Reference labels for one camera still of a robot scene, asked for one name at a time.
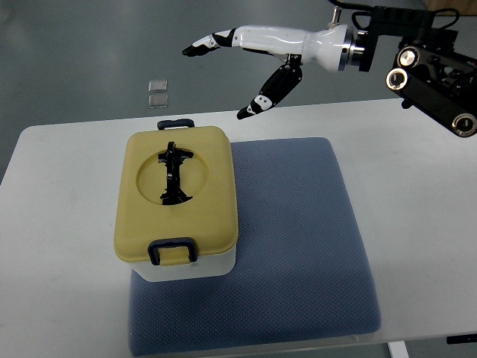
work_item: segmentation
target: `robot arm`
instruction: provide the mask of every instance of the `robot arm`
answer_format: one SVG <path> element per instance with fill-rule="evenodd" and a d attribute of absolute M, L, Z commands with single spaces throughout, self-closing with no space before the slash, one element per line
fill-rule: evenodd
<path fill-rule="evenodd" d="M 304 63 L 314 61 L 330 72 L 343 71 L 352 40 L 353 30 L 346 25 L 315 33 L 249 25 L 210 34 L 183 50 L 183 54 L 203 56 L 220 47 L 242 47 L 285 62 L 265 82 L 251 103 L 238 112 L 237 117 L 243 119 L 269 110 L 282 101 L 301 81 L 300 66 Z"/>
<path fill-rule="evenodd" d="M 265 82 L 251 103 L 238 112 L 243 119 L 269 110 L 299 84 L 300 66 L 316 62 L 330 72 L 346 65 L 368 72 L 379 36 L 402 37 L 394 66 L 385 81 L 390 90 L 404 98 L 403 108 L 414 105 L 460 137 L 477 131 L 477 60 L 453 51 L 457 31 L 447 30 L 454 22 L 433 28 L 436 12 L 396 7 L 370 7 L 330 0 L 337 5 L 328 29 L 310 32 L 291 28 L 241 26 L 210 34 L 183 50 L 186 56 L 202 56 L 220 47 L 269 54 L 285 62 Z M 341 8 L 356 10 L 353 24 L 340 25 Z M 360 26 L 358 16 L 370 23 Z"/>

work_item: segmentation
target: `box handle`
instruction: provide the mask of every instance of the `box handle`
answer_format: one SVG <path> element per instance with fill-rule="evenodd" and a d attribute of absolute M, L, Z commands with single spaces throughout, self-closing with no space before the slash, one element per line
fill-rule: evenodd
<path fill-rule="evenodd" d="M 166 128 L 175 128 L 175 127 L 193 128 L 193 127 L 195 127 L 195 124 L 194 124 L 193 120 L 187 119 L 187 118 L 176 119 L 175 121 L 167 119 L 165 121 L 157 122 L 157 129 L 159 129 L 160 131 L 162 131 Z"/>
<path fill-rule="evenodd" d="M 153 241 L 148 246 L 148 254 L 151 263 L 154 266 L 160 265 L 159 249 L 160 248 L 179 248 L 185 246 L 189 250 L 189 261 L 194 263 L 197 261 L 197 246 L 195 241 L 190 237 L 180 237 L 177 239 L 161 239 Z"/>

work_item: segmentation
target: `blue fabric mat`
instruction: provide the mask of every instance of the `blue fabric mat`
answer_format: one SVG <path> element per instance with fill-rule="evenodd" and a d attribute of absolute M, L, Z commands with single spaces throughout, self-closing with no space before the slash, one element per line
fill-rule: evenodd
<path fill-rule="evenodd" d="M 373 277 L 324 138 L 232 144 L 236 266 L 221 277 L 150 283 L 133 271 L 135 356 L 371 333 Z"/>

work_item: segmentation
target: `white container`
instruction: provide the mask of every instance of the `white container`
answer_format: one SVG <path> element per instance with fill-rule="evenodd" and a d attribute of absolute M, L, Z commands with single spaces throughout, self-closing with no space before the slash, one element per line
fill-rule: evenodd
<path fill-rule="evenodd" d="M 183 158 L 181 164 L 172 164 L 173 152 Z M 158 163 L 159 155 L 164 163 Z M 177 172 L 179 180 L 172 180 Z M 179 186 L 169 186 L 178 181 Z M 121 260 L 148 281 L 223 275 L 235 265 L 238 228 L 232 152 L 221 129 L 132 135 L 114 236 Z"/>

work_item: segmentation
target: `gray floor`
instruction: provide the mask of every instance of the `gray floor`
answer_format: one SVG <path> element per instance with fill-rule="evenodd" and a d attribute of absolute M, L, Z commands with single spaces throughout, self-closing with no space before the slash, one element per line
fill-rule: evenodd
<path fill-rule="evenodd" d="M 399 5 L 422 8 L 419 0 Z M 324 0 L 0 0 L 0 180 L 20 133 L 32 125 L 239 110 L 280 62 L 237 48 L 196 58 L 181 50 L 211 32 L 247 24 L 323 30 L 331 12 Z M 341 21 L 351 23 L 349 11 Z M 464 18 L 454 27 L 460 31 L 456 51 L 477 57 L 476 26 L 476 18 Z M 370 73 L 304 66 L 302 83 L 281 105 L 393 98 L 384 78 L 398 42 L 379 41 Z M 169 106 L 150 110 L 148 82 L 159 78 L 168 80 Z M 445 339 L 431 339 L 407 345 L 411 358 L 477 357 L 472 343 L 447 346 Z M 389 353 L 385 345 L 365 345 L 267 357 Z"/>

